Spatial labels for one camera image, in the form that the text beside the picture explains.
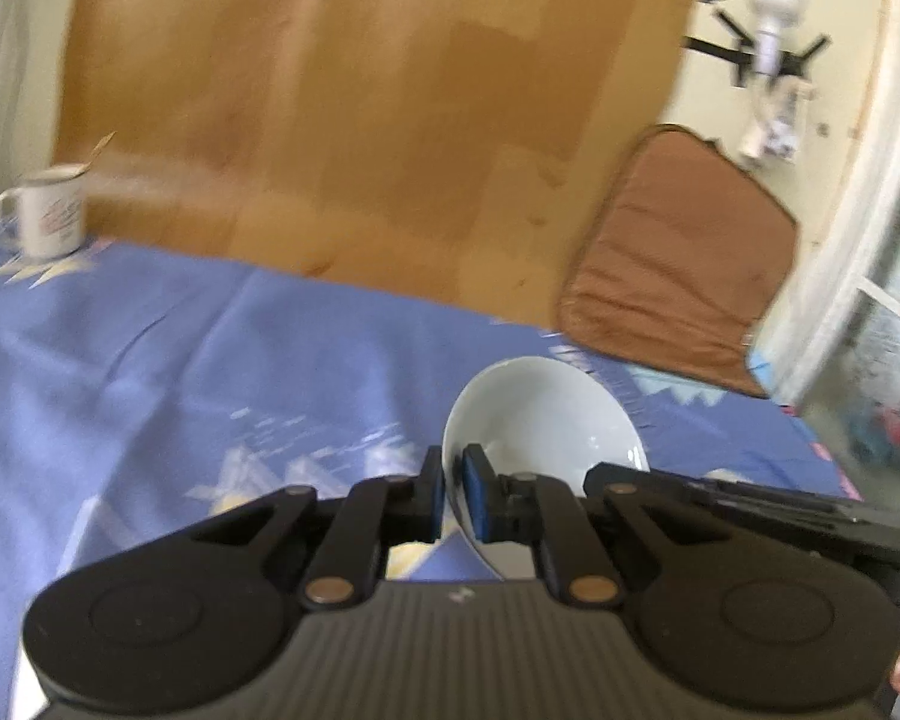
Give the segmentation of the floral bowl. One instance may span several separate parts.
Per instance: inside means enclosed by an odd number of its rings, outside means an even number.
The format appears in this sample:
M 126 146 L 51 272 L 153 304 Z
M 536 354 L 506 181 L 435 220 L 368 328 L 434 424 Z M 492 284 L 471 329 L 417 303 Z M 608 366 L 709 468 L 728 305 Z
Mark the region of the floral bowl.
M 644 444 L 621 403 L 587 372 L 541 356 L 486 367 L 461 390 L 443 428 L 447 502 L 458 526 L 497 578 L 530 578 L 532 553 L 521 544 L 475 537 L 463 481 L 453 470 L 464 447 L 481 445 L 499 475 L 559 478 L 575 494 L 598 463 L 646 472 Z

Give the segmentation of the frosted floral glass door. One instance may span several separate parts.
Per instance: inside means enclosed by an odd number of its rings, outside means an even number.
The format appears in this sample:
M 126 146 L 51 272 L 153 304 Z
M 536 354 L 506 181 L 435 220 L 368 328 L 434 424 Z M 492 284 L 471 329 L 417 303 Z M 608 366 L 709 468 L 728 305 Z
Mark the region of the frosted floral glass door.
M 863 499 L 900 510 L 900 200 L 800 416 Z

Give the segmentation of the blue patterned tablecloth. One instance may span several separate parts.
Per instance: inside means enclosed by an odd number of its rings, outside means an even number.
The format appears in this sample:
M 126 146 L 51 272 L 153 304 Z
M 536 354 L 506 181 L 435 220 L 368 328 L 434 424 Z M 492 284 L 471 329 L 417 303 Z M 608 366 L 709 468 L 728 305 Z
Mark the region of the blue patterned tablecloth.
M 605 385 L 658 470 L 847 494 L 782 406 L 553 330 L 110 241 L 53 265 L 0 249 L 0 718 L 53 578 L 286 484 L 416 473 L 468 380 L 521 356 Z

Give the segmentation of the brown seat cushion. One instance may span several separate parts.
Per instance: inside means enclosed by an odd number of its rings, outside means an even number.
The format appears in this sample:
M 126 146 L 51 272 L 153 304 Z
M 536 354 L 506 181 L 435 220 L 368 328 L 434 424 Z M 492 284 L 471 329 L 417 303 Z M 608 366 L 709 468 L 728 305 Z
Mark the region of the brown seat cushion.
M 685 127 L 642 135 L 614 177 L 557 301 L 559 328 L 611 358 L 766 393 L 751 335 L 792 271 L 798 223 Z

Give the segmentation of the wood pattern vinyl sheet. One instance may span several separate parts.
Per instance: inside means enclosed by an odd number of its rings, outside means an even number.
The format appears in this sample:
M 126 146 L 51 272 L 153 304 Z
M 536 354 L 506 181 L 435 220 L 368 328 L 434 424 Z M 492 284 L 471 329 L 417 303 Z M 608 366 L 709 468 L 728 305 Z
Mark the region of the wood pattern vinyl sheet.
M 105 236 L 553 325 L 694 0 L 76 0 Z

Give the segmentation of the white power strip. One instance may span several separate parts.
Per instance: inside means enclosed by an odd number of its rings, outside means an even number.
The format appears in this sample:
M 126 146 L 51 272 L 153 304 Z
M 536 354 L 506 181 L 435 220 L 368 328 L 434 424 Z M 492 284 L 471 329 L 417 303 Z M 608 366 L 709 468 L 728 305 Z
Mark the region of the white power strip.
M 738 145 L 738 158 L 754 169 L 774 158 L 795 163 L 806 132 L 816 88 L 801 76 L 756 75 L 749 83 L 751 121 Z

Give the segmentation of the white enamel mug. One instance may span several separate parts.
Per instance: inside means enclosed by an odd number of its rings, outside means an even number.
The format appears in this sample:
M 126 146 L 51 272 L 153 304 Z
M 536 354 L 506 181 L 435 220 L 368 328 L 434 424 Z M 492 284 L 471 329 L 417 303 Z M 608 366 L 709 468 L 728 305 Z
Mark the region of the white enamel mug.
M 57 164 L 0 193 L 0 247 L 34 262 L 63 259 L 86 239 L 87 164 Z

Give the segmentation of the spoon in mug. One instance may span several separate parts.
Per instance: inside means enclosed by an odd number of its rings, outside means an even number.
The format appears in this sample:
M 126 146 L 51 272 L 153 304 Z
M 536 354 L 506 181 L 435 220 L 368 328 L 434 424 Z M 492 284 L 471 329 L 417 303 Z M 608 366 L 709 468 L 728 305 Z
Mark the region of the spoon in mug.
M 113 138 L 115 138 L 116 132 L 107 133 L 107 135 L 103 135 L 100 140 L 94 145 L 94 148 L 91 149 L 91 154 L 87 156 L 86 167 L 87 169 L 91 169 L 91 165 L 95 163 L 98 156 L 103 153 L 103 150 L 112 143 Z

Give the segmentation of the white light bulb lamp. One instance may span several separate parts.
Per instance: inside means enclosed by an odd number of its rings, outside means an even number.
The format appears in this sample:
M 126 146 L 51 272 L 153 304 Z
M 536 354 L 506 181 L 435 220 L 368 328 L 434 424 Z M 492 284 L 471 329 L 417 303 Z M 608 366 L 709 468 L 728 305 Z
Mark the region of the white light bulb lamp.
M 805 0 L 746 0 L 754 16 L 754 73 L 772 78 L 781 70 L 782 41 L 802 19 Z

